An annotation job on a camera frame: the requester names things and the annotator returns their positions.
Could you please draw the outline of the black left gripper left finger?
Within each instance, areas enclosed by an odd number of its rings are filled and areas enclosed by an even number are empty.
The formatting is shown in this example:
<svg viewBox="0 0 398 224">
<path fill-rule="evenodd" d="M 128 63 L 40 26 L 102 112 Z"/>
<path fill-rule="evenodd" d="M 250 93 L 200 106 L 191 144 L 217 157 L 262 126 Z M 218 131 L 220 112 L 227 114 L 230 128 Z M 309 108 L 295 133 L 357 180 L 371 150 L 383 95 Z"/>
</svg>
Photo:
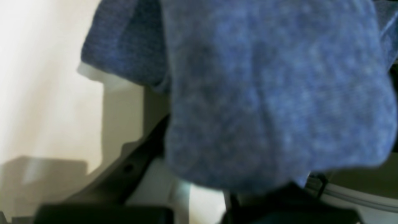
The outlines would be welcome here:
<svg viewBox="0 0 398 224">
<path fill-rule="evenodd" d="M 173 224 L 174 212 L 160 205 L 127 205 L 150 165 L 164 154 L 169 116 L 148 136 L 125 143 L 121 156 L 79 192 L 61 203 L 43 204 L 34 224 Z"/>
</svg>

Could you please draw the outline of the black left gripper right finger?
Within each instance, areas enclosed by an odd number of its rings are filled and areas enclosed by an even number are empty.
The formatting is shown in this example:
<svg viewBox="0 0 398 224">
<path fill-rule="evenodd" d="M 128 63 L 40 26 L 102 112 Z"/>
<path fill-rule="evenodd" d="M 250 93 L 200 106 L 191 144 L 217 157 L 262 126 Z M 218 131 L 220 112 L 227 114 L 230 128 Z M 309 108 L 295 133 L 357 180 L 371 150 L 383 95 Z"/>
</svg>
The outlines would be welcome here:
<svg viewBox="0 0 398 224">
<path fill-rule="evenodd" d="M 230 194 L 222 224 L 362 224 L 357 211 L 320 200 L 327 180 L 314 193 L 295 183 L 267 194 Z"/>
</svg>

